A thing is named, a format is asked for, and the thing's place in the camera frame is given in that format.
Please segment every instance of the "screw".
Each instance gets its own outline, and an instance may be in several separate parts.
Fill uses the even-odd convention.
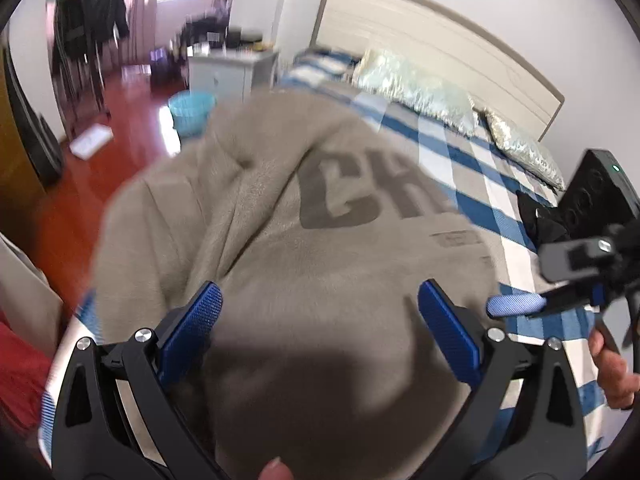
[[[504,332],[499,328],[490,328],[486,331],[486,334],[491,341],[495,341],[497,343],[499,343],[500,341],[504,341]]]
[[[136,341],[139,343],[146,343],[151,339],[153,332],[148,328],[141,328],[136,332]]]
[[[550,337],[546,344],[549,345],[553,350],[559,350],[562,348],[562,341],[560,341],[557,337]]]
[[[611,252],[611,244],[606,240],[598,240],[598,248],[604,253]]]
[[[78,350],[86,350],[89,346],[91,346],[91,339],[88,337],[81,337],[76,343]]]

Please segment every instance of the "nightstand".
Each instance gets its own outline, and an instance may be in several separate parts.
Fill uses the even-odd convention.
[[[209,49],[204,43],[189,47],[187,59],[191,90],[210,92],[219,101],[245,100],[255,88],[273,85],[278,52]]]

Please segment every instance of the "silver patterned pillow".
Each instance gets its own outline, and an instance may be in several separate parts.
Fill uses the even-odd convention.
[[[388,50],[367,50],[353,72],[352,84],[438,119],[467,137],[478,124],[468,92]]]
[[[495,112],[485,110],[484,114],[495,145],[501,152],[550,186],[564,191],[560,168],[545,146]]]

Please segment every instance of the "red cloth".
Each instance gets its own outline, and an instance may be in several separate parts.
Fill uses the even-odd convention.
[[[51,360],[0,322],[0,408],[21,435],[40,423]]]

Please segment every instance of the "headboard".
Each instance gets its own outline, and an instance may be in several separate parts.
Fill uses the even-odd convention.
[[[513,49],[431,0],[322,0],[311,46],[358,56],[369,47],[403,54],[537,139],[564,102]]]

